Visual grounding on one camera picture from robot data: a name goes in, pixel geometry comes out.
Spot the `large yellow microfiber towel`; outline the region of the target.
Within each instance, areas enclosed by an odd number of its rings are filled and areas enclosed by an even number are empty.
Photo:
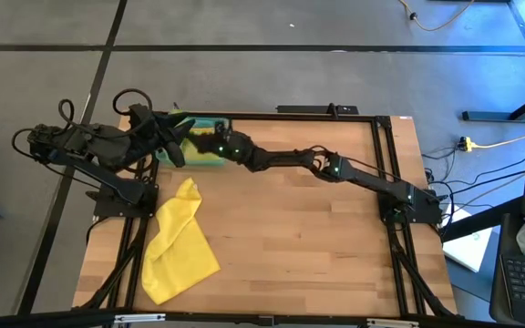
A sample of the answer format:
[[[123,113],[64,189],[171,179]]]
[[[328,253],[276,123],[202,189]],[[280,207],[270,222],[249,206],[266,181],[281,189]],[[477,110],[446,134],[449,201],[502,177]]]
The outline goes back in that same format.
[[[196,218],[201,203],[197,184],[187,178],[156,213],[159,230],[144,253],[141,285],[157,305],[221,269]]]

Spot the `black mounting bar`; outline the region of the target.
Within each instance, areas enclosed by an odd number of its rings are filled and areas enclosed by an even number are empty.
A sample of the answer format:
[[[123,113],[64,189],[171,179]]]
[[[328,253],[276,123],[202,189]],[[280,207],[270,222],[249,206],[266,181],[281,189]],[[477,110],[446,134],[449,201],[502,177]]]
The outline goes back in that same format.
[[[358,115],[359,110],[356,106],[350,105],[280,105],[276,111],[282,114],[327,114],[327,115]]]

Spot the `black desk foot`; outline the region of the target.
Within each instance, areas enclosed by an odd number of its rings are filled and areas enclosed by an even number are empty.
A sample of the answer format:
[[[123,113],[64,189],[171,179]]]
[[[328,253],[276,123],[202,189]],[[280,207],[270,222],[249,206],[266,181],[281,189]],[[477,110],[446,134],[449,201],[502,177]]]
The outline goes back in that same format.
[[[463,111],[465,121],[525,123],[525,103],[512,112]]]

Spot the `black diagonal bar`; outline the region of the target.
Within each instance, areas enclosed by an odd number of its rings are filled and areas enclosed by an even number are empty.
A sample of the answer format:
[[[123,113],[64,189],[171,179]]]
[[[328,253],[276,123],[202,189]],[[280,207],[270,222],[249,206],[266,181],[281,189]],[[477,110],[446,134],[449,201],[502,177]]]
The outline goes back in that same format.
[[[453,241],[477,231],[499,226],[506,218],[520,216],[522,203],[523,198],[518,197],[464,219],[453,221],[443,229],[440,239],[442,242]]]

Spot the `black aluminium table frame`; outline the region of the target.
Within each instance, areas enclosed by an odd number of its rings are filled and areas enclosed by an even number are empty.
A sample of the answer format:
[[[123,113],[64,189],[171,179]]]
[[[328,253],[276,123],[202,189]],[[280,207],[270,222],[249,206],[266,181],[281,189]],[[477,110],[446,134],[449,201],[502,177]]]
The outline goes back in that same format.
[[[425,188],[410,117],[232,115],[235,129],[269,150],[323,146],[371,173],[384,169]],[[377,196],[349,183],[328,183],[301,168],[251,173],[220,167],[161,167],[160,201],[192,179],[202,202],[196,219],[220,269],[157,304],[125,272],[111,303],[138,311],[260,315],[396,317],[397,289],[420,311],[407,277],[397,279]]]

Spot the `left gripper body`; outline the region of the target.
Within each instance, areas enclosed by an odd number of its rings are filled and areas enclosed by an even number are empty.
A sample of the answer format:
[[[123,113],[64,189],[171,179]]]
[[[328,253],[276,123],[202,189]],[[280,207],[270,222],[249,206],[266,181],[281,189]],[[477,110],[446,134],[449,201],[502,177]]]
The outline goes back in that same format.
[[[171,134],[170,115],[155,112],[147,106],[134,104],[129,107],[128,165],[148,156],[157,149],[165,149],[170,161],[178,168],[185,165],[180,144]]]

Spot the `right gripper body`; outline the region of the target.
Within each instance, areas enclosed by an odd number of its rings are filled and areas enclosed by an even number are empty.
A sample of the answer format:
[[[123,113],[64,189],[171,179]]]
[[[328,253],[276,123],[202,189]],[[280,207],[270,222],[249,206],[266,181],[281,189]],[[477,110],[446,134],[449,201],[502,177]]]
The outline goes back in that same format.
[[[211,153],[224,157],[227,152],[232,129],[222,121],[217,121],[214,126],[205,132],[190,132],[188,141],[193,144],[200,154]]]

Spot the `silver metal bracket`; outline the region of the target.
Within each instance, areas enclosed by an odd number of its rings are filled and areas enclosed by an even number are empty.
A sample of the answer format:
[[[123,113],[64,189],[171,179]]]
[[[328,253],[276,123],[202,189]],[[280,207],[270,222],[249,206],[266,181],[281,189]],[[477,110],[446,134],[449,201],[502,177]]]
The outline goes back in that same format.
[[[366,320],[367,328],[420,328],[418,322],[382,319],[382,318],[368,318]]]
[[[153,323],[163,322],[166,320],[165,313],[135,313],[135,314],[117,314],[114,316],[114,324],[129,323]]]

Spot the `black overhead rig beam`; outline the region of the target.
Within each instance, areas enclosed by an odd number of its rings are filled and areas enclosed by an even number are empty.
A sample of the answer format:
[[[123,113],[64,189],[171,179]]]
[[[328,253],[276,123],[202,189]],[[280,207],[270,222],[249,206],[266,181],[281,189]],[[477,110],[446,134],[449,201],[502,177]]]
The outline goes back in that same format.
[[[73,309],[63,312],[30,313],[0,316],[0,328],[90,328],[114,324],[117,314],[135,314],[126,308],[113,309]],[[437,317],[424,314],[406,314],[385,318],[376,316],[306,316],[274,314],[215,314],[215,313],[175,313],[166,314],[163,322],[198,323],[249,323],[261,327],[279,324],[325,324],[353,325],[366,327],[368,318],[382,318],[418,322],[420,328],[519,328],[503,323],[490,323],[469,320],[461,316]]]

